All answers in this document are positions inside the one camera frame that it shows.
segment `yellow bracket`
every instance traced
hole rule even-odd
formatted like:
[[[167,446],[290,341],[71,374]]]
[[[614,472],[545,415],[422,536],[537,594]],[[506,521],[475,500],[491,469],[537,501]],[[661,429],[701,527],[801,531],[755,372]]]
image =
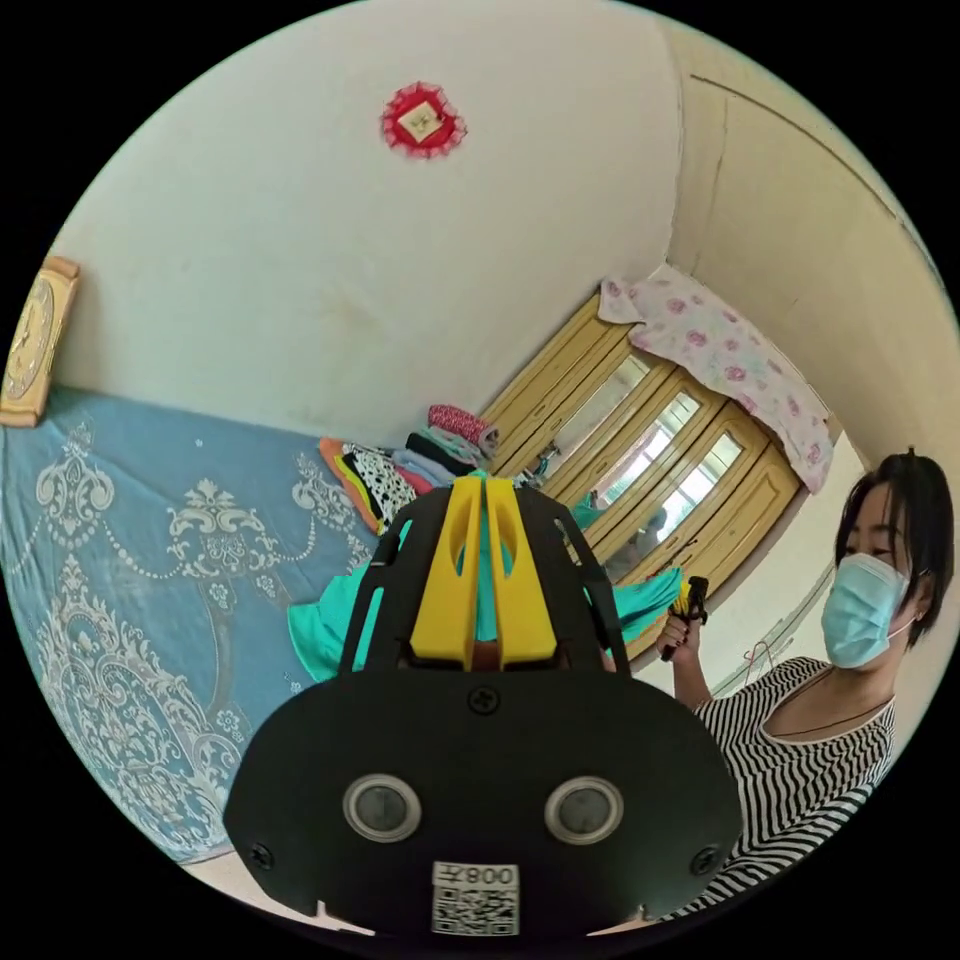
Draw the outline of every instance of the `yellow bracket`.
[[[690,612],[690,583],[684,580],[680,584],[680,593],[670,606],[670,612],[684,617]]]
[[[557,639],[516,493],[510,480],[495,477],[460,477],[453,484],[410,640],[413,654],[459,663],[464,670],[473,665],[484,493],[500,669],[550,660]],[[512,561],[509,573],[504,549]]]
[[[418,659],[459,663],[464,670],[473,663],[482,511],[483,478],[460,477],[450,494],[410,639]]]
[[[513,483],[489,477],[486,488],[500,669],[516,663],[549,660],[556,653],[557,638],[523,529]],[[504,547],[513,561],[509,574],[503,562]]]

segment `red decoration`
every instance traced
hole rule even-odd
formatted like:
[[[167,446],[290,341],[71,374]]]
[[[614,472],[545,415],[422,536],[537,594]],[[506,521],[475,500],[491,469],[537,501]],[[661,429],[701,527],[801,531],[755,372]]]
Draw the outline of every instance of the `red decoration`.
[[[467,135],[467,125],[441,87],[414,83],[398,90],[380,117],[391,150],[425,160],[445,157]]]

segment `bed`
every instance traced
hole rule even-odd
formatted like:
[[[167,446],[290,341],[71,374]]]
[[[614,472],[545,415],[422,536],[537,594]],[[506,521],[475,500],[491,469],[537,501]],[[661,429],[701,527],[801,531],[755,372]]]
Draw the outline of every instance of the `bed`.
[[[311,683],[286,609],[375,542],[314,438],[66,389],[0,431],[0,564],[37,682],[119,809],[182,864],[254,730]]]

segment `glass panel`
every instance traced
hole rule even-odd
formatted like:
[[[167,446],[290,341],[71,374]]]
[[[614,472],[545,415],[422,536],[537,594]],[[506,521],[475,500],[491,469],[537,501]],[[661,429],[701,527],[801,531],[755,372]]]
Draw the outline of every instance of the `glass panel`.
[[[687,393],[681,391],[674,397],[591,491],[590,496],[594,497],[601,513],[616,503],[646,472],[699,408],[699,401]]]
[[[528,464],[527,472],[543,484],[572,457],[630,392],[650,372],[639,356],[631,355],[604,381],[589,400],[563,425],[553,443]]]
[[[663,543],[701,504],[720,478],[733,466],[743,447],[724,433],[703,460],[670,491],[630,539],[604,564],[616,583]],[[678,552],[686,544],[678,544]]]

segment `screw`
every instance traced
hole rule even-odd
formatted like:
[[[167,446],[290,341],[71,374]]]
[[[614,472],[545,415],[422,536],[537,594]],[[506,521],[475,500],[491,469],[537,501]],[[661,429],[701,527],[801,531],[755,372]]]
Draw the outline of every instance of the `screw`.
[[[705,873],[709,873],[716,866],[719,853],[718,847],[704,847],[693,858],[693,862],[690,864],[690,872],[695,877],[702,877]]]
[[[492,687],[477,687],[470,691],[467,706],[481,717],[489,717],[500,706],[500,694]]]
[[[250,859],[261,870],[269,870],[273,866],[273,854],[262,843],[255,843],[250,848]]]

